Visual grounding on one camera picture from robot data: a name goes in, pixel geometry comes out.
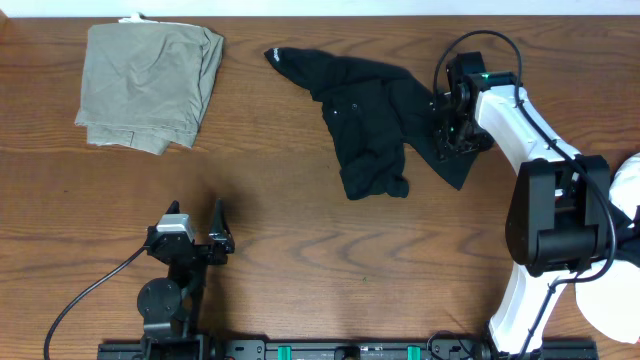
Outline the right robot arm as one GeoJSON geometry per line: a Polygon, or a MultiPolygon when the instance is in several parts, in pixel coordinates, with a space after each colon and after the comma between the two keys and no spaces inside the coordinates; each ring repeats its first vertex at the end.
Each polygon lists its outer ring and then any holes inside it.
{"type": "Polygon", "coordinates": [[[518,75],[451,66],[435,107],[439,157],[450,162],[496,144],[517,179],[505,222],[513,260],[507,289],[479,340],[432,338],[435,359],[595,359],[592,340],[546,340],[542,332],[564,288],[611,267],[614,219],[609,166],[567,144],[530,103],[518,75]]]}

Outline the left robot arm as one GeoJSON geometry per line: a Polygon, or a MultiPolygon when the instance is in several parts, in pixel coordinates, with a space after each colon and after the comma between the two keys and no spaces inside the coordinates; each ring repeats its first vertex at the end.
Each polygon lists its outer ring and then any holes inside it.
{"type": "Polygon", "coordinates": [[[207,269],[225,265],[235,242],[224,215],[223,201],[215,202],[208,242],[198,244],[190,216],[177,201],[147,228],[143,249],[168,266],[165,277],[146,283],[137,297],[143,317],[144,359],[222,359],[224,351],[210,335],[198,331],[207,269]]]}

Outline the black polo shirt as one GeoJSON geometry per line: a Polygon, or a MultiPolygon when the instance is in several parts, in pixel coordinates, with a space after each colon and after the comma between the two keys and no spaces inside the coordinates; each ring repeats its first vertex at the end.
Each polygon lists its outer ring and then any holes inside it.
{"type": "Polygon", "coordinates": [[[462,188],[476,155],[439,158],[434,96],[407,69],[314,49],[271,48],[264,56],[322,105],[348,199],[407,197],[406,144],[445,182],[462,188]]]}

